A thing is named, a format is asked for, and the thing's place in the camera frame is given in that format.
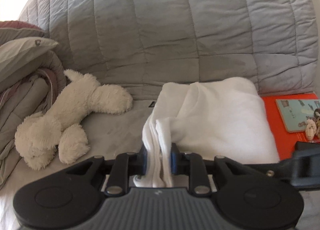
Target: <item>white towel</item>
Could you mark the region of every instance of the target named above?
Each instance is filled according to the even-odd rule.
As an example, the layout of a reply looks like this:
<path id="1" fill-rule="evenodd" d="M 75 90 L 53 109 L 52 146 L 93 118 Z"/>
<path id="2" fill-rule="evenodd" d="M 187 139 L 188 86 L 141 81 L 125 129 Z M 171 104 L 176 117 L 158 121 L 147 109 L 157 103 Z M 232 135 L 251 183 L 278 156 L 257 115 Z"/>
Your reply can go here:
<path id="1" fill-rule="evenodd" d="M 244 164 L 279 161 L 264 103 L 254 84 L 240 77 L 191 85 L 166 83 L 143 127 L 142 140 L 148 164 L 146 175 L 135 179 L 137 186 L 173 187 L 172 142 L 181 152 L 208 160 L 223 155 Z"/>

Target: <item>white stuffed animal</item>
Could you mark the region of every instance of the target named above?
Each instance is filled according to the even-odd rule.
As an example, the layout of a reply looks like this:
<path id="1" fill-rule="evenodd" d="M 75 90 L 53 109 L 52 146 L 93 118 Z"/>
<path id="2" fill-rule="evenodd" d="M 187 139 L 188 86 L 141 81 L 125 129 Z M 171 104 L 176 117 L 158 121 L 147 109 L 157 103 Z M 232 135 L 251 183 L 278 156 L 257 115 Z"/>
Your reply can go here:
<path id="1" fill-rule="evenodd" d="M 71 80 L 46 114 L 26 117 L 15 133 L 15 146 L 34 170 L 46 167 L 59 146 L 60 161 L 73 163 L 88 150 L 87 136 L 79 124 L 91 112 L 121 114 L 132 107 L 131 95 L 118 85 L 100 85 L 91 74 L 68 69 Z"/>

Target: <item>gray comforter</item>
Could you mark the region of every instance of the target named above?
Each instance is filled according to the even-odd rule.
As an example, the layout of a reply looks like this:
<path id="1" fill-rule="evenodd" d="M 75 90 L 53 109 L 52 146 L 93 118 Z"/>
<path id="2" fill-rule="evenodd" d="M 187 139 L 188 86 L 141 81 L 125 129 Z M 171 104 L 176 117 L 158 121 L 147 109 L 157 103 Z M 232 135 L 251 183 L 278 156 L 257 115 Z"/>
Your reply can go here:
<path id="1" fill-rule="evenodd" d="M 53 51 L 46 52 L 41 62 L 23 67 L 32 73 L 20 80 L 21 69 L 11 75 L 15 83 L 0 94 L 0 189 L 20 160 L 14 148 L 17 126 L 31 114 L 47 109 L 66 85 L 63 67 Z"/>
<path id="2" fill-rule="evenodd" d="M 311 0 L 29 0 L 21 21 L 60 42 L 65 68 L 155 99 L 165 82 L 249 78 L 260 94 L 313 89 Z"/>

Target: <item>pillow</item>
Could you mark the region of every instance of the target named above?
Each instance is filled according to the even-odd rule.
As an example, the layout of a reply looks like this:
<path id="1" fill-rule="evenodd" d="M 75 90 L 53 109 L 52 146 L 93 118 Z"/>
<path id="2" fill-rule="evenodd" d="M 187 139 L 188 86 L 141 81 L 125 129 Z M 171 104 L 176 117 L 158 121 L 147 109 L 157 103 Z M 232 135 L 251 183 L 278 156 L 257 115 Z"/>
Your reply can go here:
<path id="1" fill-rule="evenodd" d="M 0 92 L 37 69 L 45 56 L 44 53 L 57 45 L 58 42 L 42 37 L 20 38 L 1 45 Z"/>
<path id="2" fill-rule="evenodd" d="M 36 25 L 21 21 L 0 22 L 0 45 L 28 36 L 48 37 L 48 33 Z"/>

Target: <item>picture book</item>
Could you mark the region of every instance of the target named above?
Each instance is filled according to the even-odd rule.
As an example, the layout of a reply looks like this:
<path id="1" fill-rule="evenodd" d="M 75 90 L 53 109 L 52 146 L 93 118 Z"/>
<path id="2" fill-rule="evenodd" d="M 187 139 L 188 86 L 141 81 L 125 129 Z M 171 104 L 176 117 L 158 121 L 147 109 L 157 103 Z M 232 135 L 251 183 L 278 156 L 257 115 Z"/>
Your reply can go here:
<path id="1" fill-rule="evenodd" d="M 319 99 L 277 99 L 276 104 L 289 133 L 305 131 L 307 119 L 314 119 L 314 110 L 320 108 Z"/>

